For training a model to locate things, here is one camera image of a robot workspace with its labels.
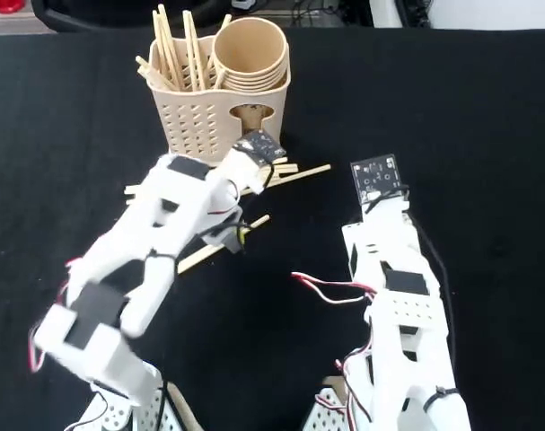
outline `black fabric surface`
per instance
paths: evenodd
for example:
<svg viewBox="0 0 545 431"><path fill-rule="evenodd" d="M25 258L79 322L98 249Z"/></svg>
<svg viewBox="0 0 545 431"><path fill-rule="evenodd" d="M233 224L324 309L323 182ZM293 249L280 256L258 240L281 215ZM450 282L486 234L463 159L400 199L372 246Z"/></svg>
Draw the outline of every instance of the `black fabric surface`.
<svg viewBox="0 0 545 431"><path fill-rule="evenodd" d="M545 31L287 31L283 145L314 178L265 193L247 255L186 273L134 345L208 430L297 429L365 337L363 306L288 278L347 277L348 164L395 153L444 257L457 380L475 430L545 427ZM166 143L136 74L149 32L0 38L0 429L60 430L90 392L26 336Z"/></svg>

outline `black cable tie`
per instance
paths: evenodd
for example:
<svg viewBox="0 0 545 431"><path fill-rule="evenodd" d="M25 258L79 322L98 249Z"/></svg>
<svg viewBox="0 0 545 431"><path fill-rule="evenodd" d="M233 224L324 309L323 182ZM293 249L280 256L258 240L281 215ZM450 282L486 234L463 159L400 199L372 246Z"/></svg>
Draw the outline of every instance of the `black cable tie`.
<svg viewBox="0 0 545 431"><path fill-rule="evenodd" d="M155 249L150 249L150 251L146 255L146 258L169 258L176 262L176 256L172 256L171 254L159 253Z"/></svg>
<svg viewBox="0 0 545 431"><path fill-rule="evenodd" d="M434 404L434 401L445 398L449 395L453 395L455 393L460 393L460 391L458 391L458 388L445 389L442 386L436 386L435 394L428 398L427 401L424 403L424 412L427 413L428 409L432 406L432 404Z"/></svg>

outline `white wall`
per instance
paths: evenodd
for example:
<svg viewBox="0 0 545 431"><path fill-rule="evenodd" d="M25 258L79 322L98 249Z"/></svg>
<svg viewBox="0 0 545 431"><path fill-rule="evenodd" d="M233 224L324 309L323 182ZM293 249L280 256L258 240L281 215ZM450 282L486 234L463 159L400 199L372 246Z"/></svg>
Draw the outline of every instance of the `white wall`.
<svg viewBox="0 0 545 431"><path fill-rule="evenodd" d="M434 0L437 29L545 29L545 0Z"/></svg>

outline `perforated metal plate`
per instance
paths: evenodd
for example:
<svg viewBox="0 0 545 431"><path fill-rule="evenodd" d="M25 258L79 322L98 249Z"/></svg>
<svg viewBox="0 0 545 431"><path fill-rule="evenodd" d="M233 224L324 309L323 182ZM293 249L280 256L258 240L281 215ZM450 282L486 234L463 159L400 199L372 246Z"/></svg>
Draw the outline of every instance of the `perforated metal plate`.
<svg viewBox="0 0 545 431"><path fill-rule="evenodd" d="M157 391L150 405L146 408L139 408L135 411L135 420L133 421L133 431L154 431L156 419L158 418L158 409L160 407L161 391ZM180 426L174 410L172 410L169 401L164 402L164 412L161 421L161 431L184 431Z"/></svg>
<svg viewBox="0 0 545 431"><path fill-rule="evenodd" d="M109 403L106 413L89 424L76 427L75 431L120 431L124 429L131 413L129 404L114 394L107 393L106 397ZM145 408L132 408L132 431L154 431L156 419L158 418L160 398L161 391L159 390L154 395L150 405ZM85 421L96 418L104 408L104 401L99 395L95 395L80 420ZM164 402L163 420L160 429L161 431L183 431L169 401Z"/></svg>
<svg viewBox="0 0 545 431"><path fill-rule="evenodd" d="M339 404L338 395L332 388L323 388L319 392L320 396L327 401L335 401ZM322 407L317 402L306 419L302 431L347 431L346 415L334 410Z"/></svg>

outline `stacked paper cups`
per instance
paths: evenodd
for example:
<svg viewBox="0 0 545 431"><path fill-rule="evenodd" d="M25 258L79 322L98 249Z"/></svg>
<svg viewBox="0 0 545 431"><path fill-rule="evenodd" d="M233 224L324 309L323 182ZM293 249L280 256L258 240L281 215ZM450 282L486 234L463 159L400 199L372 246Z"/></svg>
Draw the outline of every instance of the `stacked paper cups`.
<svg viewBox="0 0 545 431"><path fill-rule="evenodd" d="M289 64L286 36L273 22L243 18L215 36L213 57L222 88L265 92L283 83Z"/></svg>

